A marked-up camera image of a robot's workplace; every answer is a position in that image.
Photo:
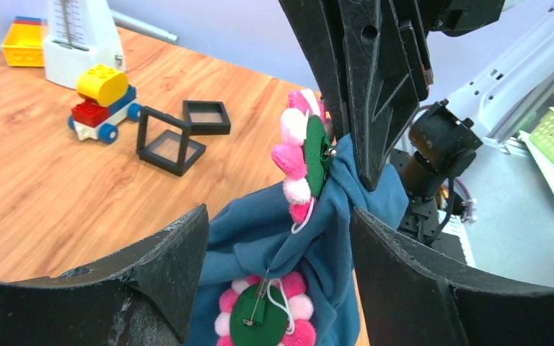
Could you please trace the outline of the white wedge stand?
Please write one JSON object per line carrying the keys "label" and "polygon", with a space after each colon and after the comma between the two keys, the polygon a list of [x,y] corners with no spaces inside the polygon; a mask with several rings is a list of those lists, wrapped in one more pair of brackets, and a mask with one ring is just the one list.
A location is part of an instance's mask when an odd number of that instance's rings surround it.
{"label": "white wedge stand", "polygon": [[104,64],[126,70],[123,46],[106,0],[50,0],[43,38],[45,78],[75,89],[87,69]]}

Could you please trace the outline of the blue garment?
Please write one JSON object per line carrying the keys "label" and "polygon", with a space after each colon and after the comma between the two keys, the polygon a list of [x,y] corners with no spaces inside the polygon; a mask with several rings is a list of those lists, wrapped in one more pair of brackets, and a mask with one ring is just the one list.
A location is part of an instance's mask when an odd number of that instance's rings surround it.
{"label": "blue garment", "polygon": [[318,345],[354,345],[360,317],[353,284],[349,225],[353,209],[368,210],[390,227],[408,206],[392,165],[369,192],[359,181],[350,136],[336,145],[329,177],[311,218],[297,233],[281,184],[233,200],[210,222],[207,253],[195,297],[189,345],[215,345],[219,296],[250,275],[283,278],[296,271],[307,283]]}

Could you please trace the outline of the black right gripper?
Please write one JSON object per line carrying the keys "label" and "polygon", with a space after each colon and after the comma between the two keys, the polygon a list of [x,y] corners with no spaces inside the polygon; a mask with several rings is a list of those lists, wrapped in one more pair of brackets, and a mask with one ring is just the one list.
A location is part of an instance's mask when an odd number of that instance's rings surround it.
{"label": "black right gripper", "polygon": [[359,179],[377,188],[388,151],[428,96],[426,31],[466,35],[504,0],[340,1],[348,120]]}

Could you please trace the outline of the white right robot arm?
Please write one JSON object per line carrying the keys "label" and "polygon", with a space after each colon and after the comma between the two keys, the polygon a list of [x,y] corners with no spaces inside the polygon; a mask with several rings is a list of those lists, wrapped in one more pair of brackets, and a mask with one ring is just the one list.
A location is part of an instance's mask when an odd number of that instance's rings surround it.
{"label": "white right robot arm", "polygon": [[282,1],[281,8],[338,139],[332,156],[320,116],[311,115],[302,146],[310,208],[325,204],[332,184],[344,178],[346,159],[353,160],[351,179],[360,191],[376,190],[408,125],[424,184],[454,179],[492,130],[490,117],[505,115],[527,93],[525,77],[546,78],[541,66],[554,53],[552,4],[524,39],[416,120],[432,82],[428,34],[456,37],[496,22],[502,1]]}

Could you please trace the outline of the orange toy piece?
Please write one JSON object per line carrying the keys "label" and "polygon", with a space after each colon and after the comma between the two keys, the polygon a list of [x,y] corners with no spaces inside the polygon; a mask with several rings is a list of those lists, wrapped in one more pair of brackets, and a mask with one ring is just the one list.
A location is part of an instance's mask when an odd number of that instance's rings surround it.
{"label": "orange toy piece", "polygon": [[6,63],[13,67],[44,67],[42,19],[16,16],[1,44]]}

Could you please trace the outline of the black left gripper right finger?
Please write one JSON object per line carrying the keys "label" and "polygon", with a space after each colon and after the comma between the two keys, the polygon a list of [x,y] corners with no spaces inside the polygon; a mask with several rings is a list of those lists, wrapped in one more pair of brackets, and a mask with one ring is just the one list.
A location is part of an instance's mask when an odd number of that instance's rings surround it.
{"label": "black left gripper right finger", "polygon": [[351,246],[371,345],[554,345],[554,288],[462,264],[361,208]]}

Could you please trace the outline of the pink white flower brooch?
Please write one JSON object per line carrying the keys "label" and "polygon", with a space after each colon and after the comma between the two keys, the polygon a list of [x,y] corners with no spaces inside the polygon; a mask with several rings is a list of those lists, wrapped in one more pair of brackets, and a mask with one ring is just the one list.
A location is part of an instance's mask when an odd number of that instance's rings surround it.
{"label": "pink white flower brooch", "polygon": [[283,193],[296,233],[309,221],[327,182],[336,155],[333,125],[323,101],[311,89],[300,89],[289,92],[280,132],[271,158],[286,175]]}

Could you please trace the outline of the black square frame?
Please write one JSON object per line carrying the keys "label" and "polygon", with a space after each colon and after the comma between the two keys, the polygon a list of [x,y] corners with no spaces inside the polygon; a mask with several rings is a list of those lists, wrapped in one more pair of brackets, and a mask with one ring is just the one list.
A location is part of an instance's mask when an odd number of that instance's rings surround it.
{"label": "black square frame", "polygon": [[192,136],[228,135],[231,121],[223,102],[184,100],[183,114]]}
{"label": "black square frame", "polygon": [[[163,130],[155,139],[147,141],[150,119],[171,125],[180,130]],[[201,158],[206,146],[194,141],[191,124],[149,106],[139,111],[136,153],[140,160],[154,165],[176,176],[183,176]]]}

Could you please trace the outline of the colourful toy car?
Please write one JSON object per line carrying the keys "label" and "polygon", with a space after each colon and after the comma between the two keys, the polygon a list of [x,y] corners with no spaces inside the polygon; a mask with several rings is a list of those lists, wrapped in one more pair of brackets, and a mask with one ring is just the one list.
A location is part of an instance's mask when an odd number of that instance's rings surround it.
{"label": "colourful toy car", "polygon": [[68,126],[80,141],[111,144],[118,139],[121,122],[139,121],[136,87],[116,68],[97,64],[87,69],[77,80],[76,92],[82,102],[71,108]]}

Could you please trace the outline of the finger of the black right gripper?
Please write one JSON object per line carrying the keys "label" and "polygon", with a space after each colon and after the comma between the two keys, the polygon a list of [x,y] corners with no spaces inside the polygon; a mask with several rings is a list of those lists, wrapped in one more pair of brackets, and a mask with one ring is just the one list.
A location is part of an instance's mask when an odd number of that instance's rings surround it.
{"label": "finger of the black right gripper", "polygon": [[280,0],[283,12],[309,63],[333,122],[337,139],[350,132],[348,88],[339,3]]}

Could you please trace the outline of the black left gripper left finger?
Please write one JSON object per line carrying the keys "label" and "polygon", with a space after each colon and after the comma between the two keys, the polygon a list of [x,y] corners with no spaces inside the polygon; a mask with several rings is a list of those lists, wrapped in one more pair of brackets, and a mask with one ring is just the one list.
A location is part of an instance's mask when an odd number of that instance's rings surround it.
{"label": "black left gripper left finger", "polygon": [[181,345],[208,242],[204,205],[64,274],[0,282],[0,345]]}

